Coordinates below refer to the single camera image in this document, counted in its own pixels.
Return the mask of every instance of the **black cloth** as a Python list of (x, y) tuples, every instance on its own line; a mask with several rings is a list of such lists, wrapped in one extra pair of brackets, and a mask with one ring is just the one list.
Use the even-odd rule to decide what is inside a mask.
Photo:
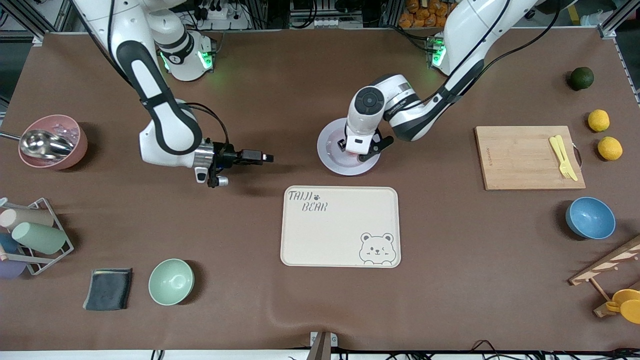
[(89, 294), (83, 308), (92, 311), (125, 309), (130, 285), (130, 268), (92, 270)]

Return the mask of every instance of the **cutting board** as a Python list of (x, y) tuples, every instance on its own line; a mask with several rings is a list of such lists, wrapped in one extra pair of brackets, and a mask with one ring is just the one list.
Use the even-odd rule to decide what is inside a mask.
[[(578, 181), (565, 179), (549, 138), (561, 135)], [(476, 140), (487, 190), (584, 189), (566, 126), (478, 126)]]

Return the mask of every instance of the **green lime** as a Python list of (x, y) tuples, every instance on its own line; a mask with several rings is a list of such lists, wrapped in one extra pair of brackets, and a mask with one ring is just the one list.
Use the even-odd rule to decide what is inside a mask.
[(589, 88), (593, 84), (593, 71), (588, 67), (579, 67), (571, 73), (569, 85), (574, 90)]

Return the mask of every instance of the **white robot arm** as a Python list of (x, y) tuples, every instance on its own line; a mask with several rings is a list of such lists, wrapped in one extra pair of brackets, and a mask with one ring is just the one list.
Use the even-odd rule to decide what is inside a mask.
[(447, 81), (422, 102), (402, 75), (383, 76), (358, 91), (349, 107), (344, 148), (375, 155), (372, 141), (382, 119), (404, 141), (422, 138), (484, 68), (489, 48), (522, 18), (536, 0), (463, 0), (449, 15), (438, 67)]
[(156, 44), (173, 64), (178, 79), (196, 79), (207, 70), (206, 45), (199, 33), (186, 31), (168, 9), (185, 0), (74, 0), (88, 31), (107, 49), (123, 77), (140, 96), (151, 122), (140, 133), (140, 154), (151, 164), (194, 168), (196, 180), (223, 186), (217, 174), (234, 164), (261, 165), (273, 157), (259, 151), (235, 152), (233, 145), (202, 138), (191, 108), (174, 98), (162, 77)]

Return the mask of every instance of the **yellow cup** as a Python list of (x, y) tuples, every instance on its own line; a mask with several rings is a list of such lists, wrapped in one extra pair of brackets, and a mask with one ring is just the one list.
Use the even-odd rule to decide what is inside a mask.
[(640, 291), (622, 289), (607, 302), (607, 309), (621, 313), (625, 319), (640, 324)]

